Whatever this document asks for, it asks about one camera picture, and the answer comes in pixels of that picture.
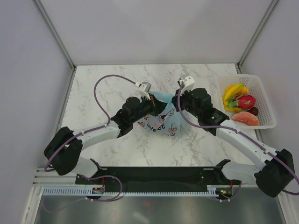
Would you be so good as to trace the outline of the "light blue plastic bag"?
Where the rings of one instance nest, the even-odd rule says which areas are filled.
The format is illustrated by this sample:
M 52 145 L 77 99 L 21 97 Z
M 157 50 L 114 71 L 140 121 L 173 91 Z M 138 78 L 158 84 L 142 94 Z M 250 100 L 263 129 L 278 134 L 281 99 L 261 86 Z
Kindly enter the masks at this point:
M 159 135 L 175 137 L 186 133 L 190 125 L 176 111 L 175 105 L 172 103 L 173 95 L 158 91 L 151 91 L 150 93 L 158 101 L 164 103 L 165 108 L 157 116 L 145 115 L 137 121 L 138 125 Z

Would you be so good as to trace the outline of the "yellow fake banana bunch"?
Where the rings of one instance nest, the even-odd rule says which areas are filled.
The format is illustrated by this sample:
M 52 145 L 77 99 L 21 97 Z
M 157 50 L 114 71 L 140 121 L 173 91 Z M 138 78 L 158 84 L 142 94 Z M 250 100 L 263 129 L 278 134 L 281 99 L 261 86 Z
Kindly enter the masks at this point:
M 231 112 L 241 112 L 240 108 L 228 108 L 228 100 L 235 96 L 238 92 L 240 92 L 243 89 L 244 85 L 242 83 L 234 84 L 229 90 L 225 92 L 225 94 L 222 97 L 224 109 L 226 111 L 231 111 Z

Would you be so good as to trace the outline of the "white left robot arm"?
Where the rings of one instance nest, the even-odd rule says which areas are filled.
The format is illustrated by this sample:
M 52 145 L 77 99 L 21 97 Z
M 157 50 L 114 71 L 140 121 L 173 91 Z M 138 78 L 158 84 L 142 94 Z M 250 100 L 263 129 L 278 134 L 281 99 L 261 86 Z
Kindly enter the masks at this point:
M 92 160 L 81 157 L 81 152 L 100 142 L 126 135 L 133 129 L 135 122 L 146 115 L 159 115 L 165 108 L 166 103 L 152 94 L 149 98 L 129 97 L 107 123 L 79 131 L 62 127 L 43 152 L 48 160 L 44 170 L 49 172 L 51 165 L 58 175 L 77 173 L 84 175 L 92 184 L 99 183 L 102 172 Z

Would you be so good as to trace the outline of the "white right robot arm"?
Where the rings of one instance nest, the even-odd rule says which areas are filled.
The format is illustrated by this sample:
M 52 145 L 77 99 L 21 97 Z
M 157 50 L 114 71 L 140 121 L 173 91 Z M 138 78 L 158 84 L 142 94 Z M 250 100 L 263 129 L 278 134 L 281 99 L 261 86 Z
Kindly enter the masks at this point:
M 223 160 L 215 170 L 214 180 L 225 184 L 228 180 L 255 183 L 270 197 L 284 192 L 297 196 L 297 192 L 286 190 L 295 174 L 292 154 L 263 144 L 245 134 L 226 114 L 212 105 L 211 97 L 204 88 L 184 90 L 184 85 L 176 90 L 172 99 L 176 110 L 193 127 L 201 128 L 235 147 L 252 161 L 252 165 Z

